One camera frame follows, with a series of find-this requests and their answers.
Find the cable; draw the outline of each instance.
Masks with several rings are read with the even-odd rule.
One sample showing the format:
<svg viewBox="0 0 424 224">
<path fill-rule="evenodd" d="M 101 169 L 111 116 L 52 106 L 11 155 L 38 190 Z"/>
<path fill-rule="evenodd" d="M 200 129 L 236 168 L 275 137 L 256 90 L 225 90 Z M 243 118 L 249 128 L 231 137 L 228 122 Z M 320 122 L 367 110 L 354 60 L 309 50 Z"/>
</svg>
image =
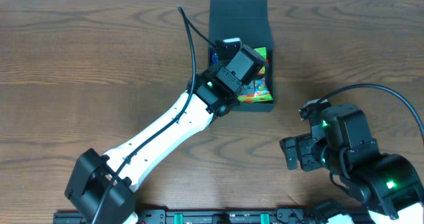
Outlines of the cable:
<svg viewBox="0 0 424 224">
<path fill-rule="evenodd" d="M 184 11 L 181 11 L 182 8 L 181 6 L 177 6 L 178 10 L 180 11 L 181 15 L 183 15 Z M 213 48 L 217 48 L 217 45 L 215 45 L 213 42 L 211 42 L 209 39 L 207 39 L 205 37 L 205 35 L 203 35 L 200 31 L 198 31 L 198 29 L 196 27 L 194 27 L 194 25 L 190 22 L 190 20 L 186 17 L 185 19 L 187 19 L 188 25 L 194 30 L 194 32 L 196 32 L 201 38 L 204 39 L 204 41 L 206 41 L 208 44 L 210 44 Z"/>
<path fill-rule="evenodd" d="M 305 223 L 305 220 L 301 220 L 298 216 L 297 216 L 297 214 L 296 214 L 296 212 L 292 209 L 292 208 L 290 208 L 290 207 L 277 207 L 275 210 L 274 210 L 274 216 L 276 217 L 276 219 L 281 223 L 281 224 L 289 224 L 289 223 L 287 223 L 287 222 L 285 222 L 285 221 L 283 221 L 281 218 L 280 218 L 280 216 L 279 216 L 279 214 L 278 214 L 278 210 L 279 209 L 290 209 L 290 211 L 293 213 L 293 215 L 295 215 L 295 217 L 296 217 L 296 219 L 297 219 L 297 221 L 296 221 L 296 224 L 304 224 Z"/>
<path fill-rule="evenodd" d="M 325 157 L 324 157 L 324 155 L 325 155 L 325 151 L 327 151 L 328 147 L 329 147 L 329 145 L 326 145 L 326 146 L 323 148 L 323 151 L 321 151 L 321 163 L 322 163 L 322 165 L 323 165 L 325 168 L 327 168 L 327 164 L 325 163 Z"/>
<path fill-rule="evenodd" d="M 344 147 L 342 148 L 342 150 L 340 151 L 339 154 L 339 159 L 340 159 L 340 167 L 342 167 L 342 171 L 343 171 L 343 175 L 350 179 L 349 174 L 347 174 L 347 170 L 346 170 L 346 164 L 345 164 L 345 152 L 350 149 L 350 147 Z"/>
<path fill-rule="evenodd" d="M 412 113 L 415 121 L 417 121 L 417 124 L 418 124 L 418 127 L 419 127 L 419 131 L 421 132 L 421 137 L 422 137 L 423 143 L 424 143 L 424 125 L 423 125 L 423 122 L 421 121 L 421 119 L 419 118 L 419 115 L 418 115 L 417 111 L 413 108 L 413 106 L 410 104 L 410 102 L 406 98 L 404 98 L 401 94 L 399 94 L 398 92 L 396 92 L 396 91 L 394 91 L 394 90 L 392 90 L 392 89 L 390 89 L 388 87 L 385 87 L 383 85 L 377 85 L 377 84 L 355 84 L 355 85 L 348 85 L 346 87 L 342 87 L 340 89 L 337 89 L 337 90 L 335 90 L 335 91 L 333 91 L 333 92 L 331 92 L 331 93 L 329 93 L 327 95 L 324 95 L 315 104 L 320 104 L 324 100 L 326 100 L 326 99 L 328 99 L 328 98 L 330 98 L 330 97 L 332 97 L 332 96 L 334 96 L 336 94 L 339 94 L 340 92 L 344 92 L 344 91 L 347 91 L 347 90 L 350 90 L 350 89 L 364 88 L 364 87 L 366 87 L 366 88 L 381 89 L 383 91 L 386 91 L 386 92 L 388 92 L 388 93 L 396 96 L 398 99 L 400 99 L 403 102 L 403 104 L 405 104 L 408 107 L 408 109 Z"/>
<path fill-rule="evenodd" d="M 336 182 L 334 182 L 334 179 L 333 179 L 333 173 L 332 172 L 330 172 L 330 181 L 336 186 L 336 187 L 338 187 L 338 188 L 340 188 L 345 194 L 347 194 L 348 196 L 349 196 L 349 193 L 347 192 L 347 189 L 345 188 L 345 187 L 343 187 L 342 185 L 339 185 L 339 184 L 336 184 Z"/>
<path fill-rule="evenodd" d="M 131 161 L 131 158 L 133 158 L 133 156 L 137 155 L 137 152 L 140 151 L 144 146 L 146 146 L 146 144 L 148 144 L 150 141 L 152 141 L 153 139 L 155 139 L 158 135 L 162 134 L 166 129 L 168 129 L 169 127 L 171 127 L 175 122 L 178 123 L 178 121 L 180 120 L 180 118 L 184 114 L 184 112 L 186 111 L 186 109 L 187 109 L 187 107 L 188 107 L 188 105 L 189 105 L 189 103 L 191 101 L 191 97 L 193 95 L 194 87 L 195 87 L 196 57 L 195 57 L 195 53 L 194 53 L 193 39 L 191 37 L 188 19 L 186 17 L 186 14 L 184 13 L 183 8 L 180 5 L 178 5 L 177 8 L 178 8 L 178 11 L 181 13 L 181 16 L 183 17 L 184 25 L 186 27 L 185 30 L 187 31 L 188 43 L 190 45 L 190 52 L 191 52 L 191 62 L 192 62 L 192 65 L 193 65 L 193 73 L 191 75 L 191 87 L 190 87 L 190 91 L 189 91 L 189 95 L 188 95 L 187 101 L 185 101 L 185 104 L 184 104 L 182 110 L 178 113 L 178 115 L 175 116 L 174 119 L 172 119 L 172 121 L 170 121 L 167 125 L 165 125 L 163 128 L 161 128 L 158 132 L 154 133 L 154 135 L 152 135 L 151 137 L 149 137 L 148 139 L 146 139 L 142 144 L 140 144 L 137 148 L 135 148 L 134 151 L 132 151 L 125 158 L 125 160 L 119 166 L 118 170 L 115 172 L 115 175 L 111 178 L 108 186 L 106 187 L 105 192 L 101 196 L 101 199 L 100 199 L 100 202 L 99 202 L 99 206 L 97 207 L 97 210 L 95 212 L 93 221 L 91 222 L 92 224 L 96 224 L 97 219 L 99 218 L 101 207 L 103 207 L 103 204 L 105 203 L 106 196 L 111 191 L 111 189 L 113 187 L 113 183 L 115 182 L 115 180 L 117 179 L 117 177 L 119 176 L 119 174 L 121 173 L 121 171 L 125 167 L 125 165 L 129 164 L 130 161 Z"/>
</svg>

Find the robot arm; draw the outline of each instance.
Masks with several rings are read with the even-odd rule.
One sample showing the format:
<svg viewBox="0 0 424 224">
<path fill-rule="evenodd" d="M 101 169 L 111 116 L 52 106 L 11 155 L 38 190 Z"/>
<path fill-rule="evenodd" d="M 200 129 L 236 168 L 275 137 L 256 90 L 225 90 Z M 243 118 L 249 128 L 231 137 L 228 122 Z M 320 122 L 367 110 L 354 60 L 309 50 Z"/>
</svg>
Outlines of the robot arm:
<svg viewBox="0 0 424 224">
<path fill-rule="evenodd" d="M 332 183 L 349 197 L 392 220 L 402 209 L 424 202 L 415 168 L 398 154 L 380 153 L 362 110 L 352 104 L 315 102 L 299 110 L 311 132 L 280 141 L 288 169 L 296 169 L 297 160 L 305 172 L 326 168 Z M 336 184 L 333 175 L 346 187 Z"/>
<path fill-rule="evenodd" d="M 101 224 L 137 222 L 134 192 L 145 177 L 179 144 L 238 105 L 242 86 L 255 79 L 266 64 L 265 59 L 247 45 L 239 46 L 233 53 L 233 59 L 228 64 L 219 62 L 194 77 L 193 95 L 184 114 L 141 147 L 121 172 L 118 169 L 130 153 L 181 113 L 189 97 L 191 81 L 187 86 L 189 90 L 163 116 L 134 138 L 103 156 L 89 149 L 78 158 L 65 196 L 86 220 L 92 222 L 103 195 L 106 195 L 105 205 L 99 209 L 97 219 Z"/>
<path fill-rule="evenodd" d="M 108 150 L 105 155 L 110 159 L 107 161 L 114 171 L 122 164 L 122 161 L 127 157 L 136 147 L 141 144 L 148 137 L 151 137 L 159 129 L 164 127 L 169 121 L 181 111 L 184 103 L 187 101 L 188 93 L 184 92 L 173 106 L 153 122 L 150 126 L 145 128 L 142 132 L 137 134 L 134 138 L 128 140 L 122 145 Z M 171 151 L 173 151 L 183 141 L 205 129 L 213 118 L 213 113 L 206 111 L 207 104 L 204 103 L 198 96 L 193 94 L 191 101 L 181 116 L 178 123 L 174 123 L 170 128 L 166 129 L 162 134 L 157 136 L 154 140 L 150 141 L 142 152 L 137 154 L 130 164 L 127 164 L 119 176 L 123 179 L 129 177 L 131 179 L 131 191 L 137 191 L 142 181 L 152 171 L 152 169 L 159 164 Z"/>
</svg>

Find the snack package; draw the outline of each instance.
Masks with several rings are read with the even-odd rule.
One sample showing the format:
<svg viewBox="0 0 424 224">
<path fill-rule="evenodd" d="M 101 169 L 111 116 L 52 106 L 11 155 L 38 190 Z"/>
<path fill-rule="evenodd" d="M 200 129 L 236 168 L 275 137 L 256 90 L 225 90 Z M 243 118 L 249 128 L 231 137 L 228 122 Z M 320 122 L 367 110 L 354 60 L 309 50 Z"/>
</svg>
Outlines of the snack package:
<svg viewBox="0 0 424 224">
<path fill-rule="evenodd" d="M 255 50 L 266 59 L 266 48 L 255 48 Z M 263 67 L 258 74 L 264 75 L 265 67 Z M 254 81 L 254 94 L 240 95 L 238 98 L 239 101 L 245 103 L 272 101 L 271 93 L 266 87 L 265 78 Z"/>
<path fill-rule="evenodd" d="M 265 78 L 254 81 L 254 94 L 253 95 L 240 95 L 239 101 L 245 103 L 272 101 L 272 96 L 265 84 Z"/>
</svg>

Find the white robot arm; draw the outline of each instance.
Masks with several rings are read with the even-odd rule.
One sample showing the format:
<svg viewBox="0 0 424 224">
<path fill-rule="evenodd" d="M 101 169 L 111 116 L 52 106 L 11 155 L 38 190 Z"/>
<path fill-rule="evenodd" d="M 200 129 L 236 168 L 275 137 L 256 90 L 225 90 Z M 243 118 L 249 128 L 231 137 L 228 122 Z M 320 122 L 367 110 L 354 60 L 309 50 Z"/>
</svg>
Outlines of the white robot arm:
<svg viewBox="0 0 424 224">
<path fill-rule="evenodd" d="M 239 104 L 242 86 L 257 78 L 266 61 L 247 45 L 230 47 L 234 56 L 227 65 L 218 63 L 196 75 L 194 87 L 190 81 L 176 103 L 141 133 L 103 156 L 89 149 L 78 158 L 65 196 L 85 219 L 136 223 L 134 192 L 150 171 L 183 141 Z"/>
<path fill-rule="evenodd" d="M 110 158 L 107 164 L 116 171 L 122 164 L 122 161 L 137 147 L 137 144 L 144 142 L 148 137 L 151 137 L 176 117 L 182 110 L 187 98 L 188 93 L 182 93 L 177 102 L 163 116 L 145 128 L 145 130 L 120 146 L 107 151 L 105 155 Z M 174 123 L 170 128 L 150 141 L 142 148 L 140 154 L 137 154 L 131 159 L 131 163 L 127 164 L 119 174 L 122 179 L 125 177 L 131 179 L 132 183 L 129 186 L 131 191 L 137 191 L 150 171 L 178 145 L 195 133 L 205 129 L 212 122 L 213 114 L 207 112 L 206 108 L 207 104 L 193 94 L 179 122 Z"/>
</svg>

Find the colorful package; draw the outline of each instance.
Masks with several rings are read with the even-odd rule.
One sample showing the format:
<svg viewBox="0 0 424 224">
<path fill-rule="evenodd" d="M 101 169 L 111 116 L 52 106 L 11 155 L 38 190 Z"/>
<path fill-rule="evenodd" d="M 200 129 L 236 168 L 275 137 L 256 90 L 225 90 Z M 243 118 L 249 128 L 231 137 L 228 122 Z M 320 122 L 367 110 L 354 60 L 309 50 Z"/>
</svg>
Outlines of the colorful package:
<svg viewBox="0 0 424 224">
<path fill-rule="evenodd" d="M 253 95 L 240 95 L 239 101 L 245 103 L 272 101 L 272 96 L 265 84 L 265 78 L 254 81 L 254 94 Z"/>
</svg>

